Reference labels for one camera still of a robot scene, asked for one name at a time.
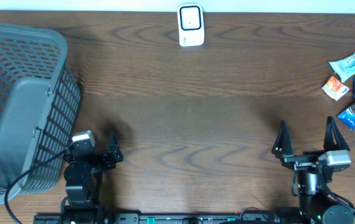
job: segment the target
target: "perforated basket side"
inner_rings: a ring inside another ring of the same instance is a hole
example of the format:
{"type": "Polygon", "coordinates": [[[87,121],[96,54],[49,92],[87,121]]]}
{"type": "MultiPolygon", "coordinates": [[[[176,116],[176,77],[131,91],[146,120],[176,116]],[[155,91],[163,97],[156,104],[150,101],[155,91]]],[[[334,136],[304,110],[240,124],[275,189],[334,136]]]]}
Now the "perforated basket side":
{"type": "MultiPolygon", "coordinates": [[[[71,136],[80,103],[80,91],[67,63],[64,63],[54,95],[32,166],[46,161],[63,150],[71,136]]],[[[27,184],[20,194],[33,194],[48,190],[57,183],[61,164],[62,159],[58,158],[38,168],[28,177],[27,184]]]]}

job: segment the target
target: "green tape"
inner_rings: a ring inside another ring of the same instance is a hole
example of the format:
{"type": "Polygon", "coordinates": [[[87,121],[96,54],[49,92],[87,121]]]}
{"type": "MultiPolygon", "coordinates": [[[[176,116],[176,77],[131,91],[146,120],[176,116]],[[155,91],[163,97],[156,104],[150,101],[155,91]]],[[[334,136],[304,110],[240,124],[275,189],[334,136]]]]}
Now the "green tape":
{"type": "Polygon", "coordinates": [[[147,218],[147,224],[155,224],[155,218],[147,218]]]}

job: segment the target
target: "wooden table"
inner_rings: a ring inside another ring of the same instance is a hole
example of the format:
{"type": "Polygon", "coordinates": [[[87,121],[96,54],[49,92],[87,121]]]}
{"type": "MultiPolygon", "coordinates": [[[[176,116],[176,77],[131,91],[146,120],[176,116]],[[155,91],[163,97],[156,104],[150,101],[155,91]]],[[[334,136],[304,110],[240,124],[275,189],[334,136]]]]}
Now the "wooden table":
{"type": "MultiPolygon", "coordinates": [[[[327,116],[353,102],[352,92],[334,101],[321,87],[333,74],[328,61],[355,52],[355,15],[204,17],[204,45],[182,48],[176,13],[0,11],[0,22],[67,39],[84,86],[75,131],[91,129],[102,150],[115,129],[125,155],[102,187],[111,211],[297,206],[293,172],[270,152],[280,121],[297,153],[322,149],[327,116]]],[[[352,79],[345,84],[352,90],[352,79]]],[[[353,163],[329,186],[355,204],[355,130],[337,124],[353,163]]],[[[52,190],[18,196],[11,207],[31,223],[37,213],[59,212],[64,187],[61,175],[52,190]]],[[[0,206],[0,223],[10,222],[0,206]]]]}

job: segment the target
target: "blue-gray basket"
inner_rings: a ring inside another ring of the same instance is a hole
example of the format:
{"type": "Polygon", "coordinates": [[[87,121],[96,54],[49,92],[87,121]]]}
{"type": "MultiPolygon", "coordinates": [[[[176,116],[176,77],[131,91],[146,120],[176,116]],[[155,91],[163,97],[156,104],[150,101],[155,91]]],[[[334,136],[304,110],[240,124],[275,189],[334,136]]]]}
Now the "blue-gray basket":
{"type": "MultiPolygon", "coordinates": [[[[66,57],[56,31],[0,24],[0,204],[12,181],[59,153],[71,135],[80,91],[66,57]]],[[[36,169],[9,198],[50,189],[61,165],[36,169]]]]}

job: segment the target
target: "black square outline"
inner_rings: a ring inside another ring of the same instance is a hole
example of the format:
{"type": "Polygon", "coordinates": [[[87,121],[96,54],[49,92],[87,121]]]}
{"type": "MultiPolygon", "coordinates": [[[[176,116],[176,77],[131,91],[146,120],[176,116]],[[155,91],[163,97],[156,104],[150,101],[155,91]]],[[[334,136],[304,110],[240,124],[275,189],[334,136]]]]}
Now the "black square outline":
{"type": "Polygon", "coordinates": [[[199,29],[201,29],[202,24],[201,24],[201,10],[200,10],[200,7],[198,7],[198,6],[183,6],[179,10],[179,15],[180,15],[180,27],[182,28],[182,30],[188,31],[188,30],[199,30],[199,29]],[[198,19],[200,20],[200,26],[198,28],[193,28],[193,29],[185,29],[185,28],[183,28],[182,9],[188,8],[188,7],[196,7],[196,8],[198,8],[198,19]]]}

